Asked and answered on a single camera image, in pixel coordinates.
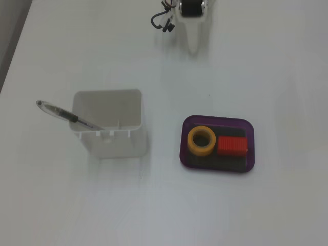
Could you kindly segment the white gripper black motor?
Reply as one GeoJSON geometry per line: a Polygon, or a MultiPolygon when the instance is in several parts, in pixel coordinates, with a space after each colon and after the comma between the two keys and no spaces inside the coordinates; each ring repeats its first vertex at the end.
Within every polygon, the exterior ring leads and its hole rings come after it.
{"type": "Polygon", "coordinates": [[[202,22],[207,18],[208,8],[208,0],[178,0],[176,2],[176,17],[182,22],[184,39],[190,55],[198,55],[205,44],[202,22]]]}

